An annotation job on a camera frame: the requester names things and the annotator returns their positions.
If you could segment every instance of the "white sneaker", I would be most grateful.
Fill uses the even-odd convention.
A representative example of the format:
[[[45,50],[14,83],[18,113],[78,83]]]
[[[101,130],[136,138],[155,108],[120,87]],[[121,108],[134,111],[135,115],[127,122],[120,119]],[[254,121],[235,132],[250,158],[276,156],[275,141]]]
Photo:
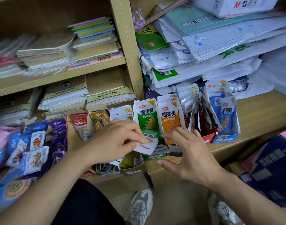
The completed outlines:
[[[152,210],[152,191],[144,189],[133,197],[127,221],[132,225],[144,225]]]

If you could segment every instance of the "person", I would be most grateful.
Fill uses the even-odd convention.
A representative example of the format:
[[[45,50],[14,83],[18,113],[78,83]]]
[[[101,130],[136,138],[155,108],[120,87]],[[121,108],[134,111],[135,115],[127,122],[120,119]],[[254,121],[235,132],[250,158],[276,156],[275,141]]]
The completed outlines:
[[[180,164],[158,160],[164,169],[208,188],[247,225],[286,225],[286,211],[224,170],[198,131],[178,127],[162,136],[177,143],[183,153]],[[113,120],[78,150],[68,151],[59,163],[0,214],[0,225],[144,225],[152,208],[150,189],[135,195],[125,222],[96,187],[78,178],[90,165],[114,161],[146,142],[135,122]]]

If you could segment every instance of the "floor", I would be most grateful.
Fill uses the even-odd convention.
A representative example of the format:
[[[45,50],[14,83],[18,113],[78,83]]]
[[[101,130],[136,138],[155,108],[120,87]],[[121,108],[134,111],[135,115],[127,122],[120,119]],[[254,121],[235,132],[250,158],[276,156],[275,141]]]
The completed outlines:
[[[152,189],[153,208],[145,225],[210,225],[207,207],[208,190],[182,181],[165,188]],[[126,218],[134,193],[110,199],[116,210]]]

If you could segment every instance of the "black pants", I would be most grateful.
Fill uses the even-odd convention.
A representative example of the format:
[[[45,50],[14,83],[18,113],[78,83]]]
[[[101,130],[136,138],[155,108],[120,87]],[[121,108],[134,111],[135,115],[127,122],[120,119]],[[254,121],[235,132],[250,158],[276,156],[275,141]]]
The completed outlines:
[[[79,179],[66,197],[52,225],[125,224],[109,200],[94,185]]]

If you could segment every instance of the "red logo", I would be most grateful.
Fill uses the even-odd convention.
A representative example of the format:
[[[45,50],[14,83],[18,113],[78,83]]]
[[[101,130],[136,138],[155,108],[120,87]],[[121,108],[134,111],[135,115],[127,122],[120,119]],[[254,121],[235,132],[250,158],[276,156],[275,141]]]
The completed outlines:
[[[148,45],[149,46],[155,46],[155,44],[153,42],[149,42]]]
[[[238,7],[240,7],[241,3],[242,3],[241,1],[237,1],[237,2],[235,3],[234,9],[237,9]]]

